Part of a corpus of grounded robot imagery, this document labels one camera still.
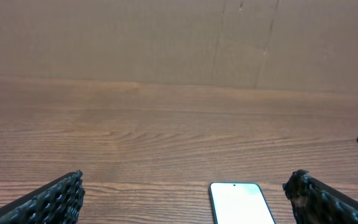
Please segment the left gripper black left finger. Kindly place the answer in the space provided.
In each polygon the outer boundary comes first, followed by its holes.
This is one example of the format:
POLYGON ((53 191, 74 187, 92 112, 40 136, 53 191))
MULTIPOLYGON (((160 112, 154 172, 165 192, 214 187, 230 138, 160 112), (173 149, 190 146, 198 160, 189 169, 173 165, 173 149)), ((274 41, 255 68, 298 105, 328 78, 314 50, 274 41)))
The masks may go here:
POLYGON ((0 208, 0 224, 76 224, 83 206, 83 173, 69 172, 0 208))

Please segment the Samsung Galaxy smartphone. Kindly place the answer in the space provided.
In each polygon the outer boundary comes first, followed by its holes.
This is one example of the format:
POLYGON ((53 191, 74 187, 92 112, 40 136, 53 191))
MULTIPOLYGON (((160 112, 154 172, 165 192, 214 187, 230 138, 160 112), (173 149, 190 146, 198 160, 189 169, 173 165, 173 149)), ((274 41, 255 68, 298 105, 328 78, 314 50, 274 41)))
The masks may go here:
POLYGON ((275 224, 256 183, 213 182, 209 194, 215 224, 275 224))

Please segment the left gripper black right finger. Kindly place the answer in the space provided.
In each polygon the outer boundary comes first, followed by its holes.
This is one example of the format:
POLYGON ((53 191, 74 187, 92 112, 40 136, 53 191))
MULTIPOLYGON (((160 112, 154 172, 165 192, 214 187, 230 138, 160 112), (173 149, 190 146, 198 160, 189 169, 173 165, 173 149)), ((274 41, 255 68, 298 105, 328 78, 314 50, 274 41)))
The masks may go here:
POLYGON ((358 224, 358 201, 308 174, 294 171, 283 191, 297 224, 358 224))

